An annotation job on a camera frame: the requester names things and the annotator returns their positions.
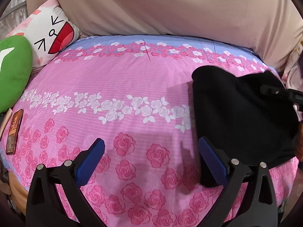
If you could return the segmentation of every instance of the pink fabric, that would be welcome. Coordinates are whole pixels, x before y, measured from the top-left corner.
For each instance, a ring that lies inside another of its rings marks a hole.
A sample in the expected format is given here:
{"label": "pink fabric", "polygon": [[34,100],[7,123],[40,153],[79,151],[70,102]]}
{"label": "pink fabric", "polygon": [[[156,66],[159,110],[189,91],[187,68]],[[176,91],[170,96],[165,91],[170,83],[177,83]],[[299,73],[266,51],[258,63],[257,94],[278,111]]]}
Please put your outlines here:
{"label": "pink fabric", "polygon": [[[203,65],[236,76],[267,67],[229,52],[142,46],[123,45],[118,53],[121,45],[99,44],[58,54],[14,107],[14,112],[23,108],[24,116],[16,154],[6,159],[29,187],[37,164],[59,166],[100,137],[105,154],[81,191],[108,226],[196,226],[222,187],[198,183],[191,74]],[[297,164],[292,159],[270,170],[278,205],[290,193]],[[228,220],[236,215],[245,188]],[[62,187],[57,189],[75,219]]]}

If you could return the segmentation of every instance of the cartoon mouth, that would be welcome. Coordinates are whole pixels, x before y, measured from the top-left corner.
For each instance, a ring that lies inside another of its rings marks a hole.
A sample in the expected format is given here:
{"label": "cartoon mouth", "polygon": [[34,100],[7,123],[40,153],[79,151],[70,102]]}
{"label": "cartoon mouth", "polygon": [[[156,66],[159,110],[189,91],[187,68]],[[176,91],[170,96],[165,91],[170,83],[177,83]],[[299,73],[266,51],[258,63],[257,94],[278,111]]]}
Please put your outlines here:
{"label": "cartoon mouth", "polygon": [[53,44],[51,45],[48,53],[56,54],[64,49],[73,40],[74,35],[75,33],[72,26],[68,22],[65,22],[64,26],[61,28]]}

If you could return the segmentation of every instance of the blue gripper pad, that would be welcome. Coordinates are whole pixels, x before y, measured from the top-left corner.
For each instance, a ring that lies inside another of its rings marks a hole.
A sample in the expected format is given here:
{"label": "blue gripper pad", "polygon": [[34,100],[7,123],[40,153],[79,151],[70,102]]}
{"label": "blue gripper pad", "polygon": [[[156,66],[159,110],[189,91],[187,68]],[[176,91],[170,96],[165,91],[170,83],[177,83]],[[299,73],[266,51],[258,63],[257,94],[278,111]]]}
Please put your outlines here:
{"label": "blue gripper pad", "polygon": [[228,185],[227,168],[204,137],[201,137],[198,141],[198,150],[216,183],[226,187]]}
{"label": "blue gripper pad", "polygon": [[86,158],[82,161],[76,171],[75,183],[80,188],[88,183],[91,175],[101,160],[104,151],[105,143],[102,139],[98,138],[89,149],[89,153]]}

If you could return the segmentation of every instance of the green plush cushion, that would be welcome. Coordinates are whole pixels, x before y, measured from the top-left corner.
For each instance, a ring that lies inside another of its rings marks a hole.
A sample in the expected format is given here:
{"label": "green plush cushion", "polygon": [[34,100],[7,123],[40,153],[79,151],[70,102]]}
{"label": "green plush cushion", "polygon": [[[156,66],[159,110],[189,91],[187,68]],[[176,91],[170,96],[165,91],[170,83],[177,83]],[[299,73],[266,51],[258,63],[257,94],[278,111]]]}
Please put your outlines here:
{"label": "green plush cushion", "polygon": [[0,113],[13,107],[22,95],[32,66],[32,49],[23,36],[0,41]]}

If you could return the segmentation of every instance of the black cloth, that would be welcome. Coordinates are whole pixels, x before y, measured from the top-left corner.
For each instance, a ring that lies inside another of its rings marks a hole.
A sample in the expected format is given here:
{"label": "black cloth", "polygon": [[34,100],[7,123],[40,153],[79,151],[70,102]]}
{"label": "black cloth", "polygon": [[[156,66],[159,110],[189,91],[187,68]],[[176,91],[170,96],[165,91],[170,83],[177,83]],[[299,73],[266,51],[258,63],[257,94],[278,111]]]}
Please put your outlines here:
{"label": "black cloth", "polygon": [[[215,66],[193,74],[197,136],[246,165],[266,162],[269,168],[294,157],[298,117],[291,102],[260,93],[263,84],[283,88],[270,71],[235,77]],[[201,158],[201,183],[215,186]]]}

